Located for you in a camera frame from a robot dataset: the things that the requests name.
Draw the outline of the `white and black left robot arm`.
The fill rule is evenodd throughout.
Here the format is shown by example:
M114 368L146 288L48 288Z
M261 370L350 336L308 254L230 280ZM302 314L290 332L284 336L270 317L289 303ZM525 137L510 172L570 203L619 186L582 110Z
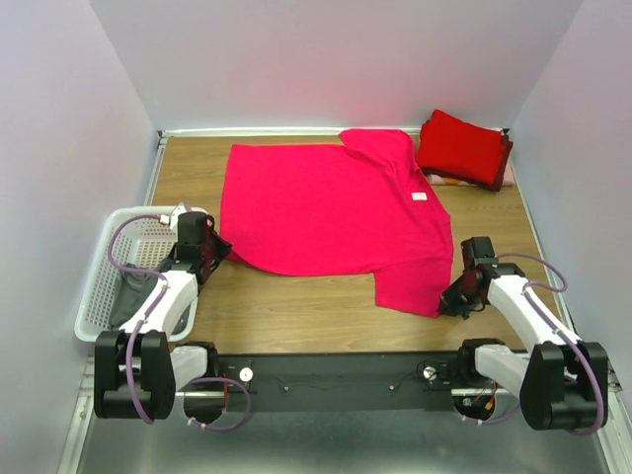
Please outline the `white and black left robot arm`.
M129 227L155 224L170 236L171 248L153 267L127 263L119 237ZM167 419L176 393L189 383L211 388L219 378L211 343L169 343L182 315L231 251L215 230L212 215L180 203L159 212L128 215L106 246L110 266L140 282L136 297L116 298L110 330L95 340L94 410L100 419L137 419L151 425Z

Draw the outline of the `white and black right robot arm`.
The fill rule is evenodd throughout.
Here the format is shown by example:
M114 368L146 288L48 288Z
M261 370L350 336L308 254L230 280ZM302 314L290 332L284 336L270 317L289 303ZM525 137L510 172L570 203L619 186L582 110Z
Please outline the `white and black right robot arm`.
M608 356L565 327L537 296L538 287L561 293L568 284L530 280L513 262L503 262L488 237L460 244L463 272L439 300L442 315L468 317L494 307L522 341L519 355L494 339L462 343L454 363L456 379L474 387L490 379L512 394L536 431L592 435L607 422Z

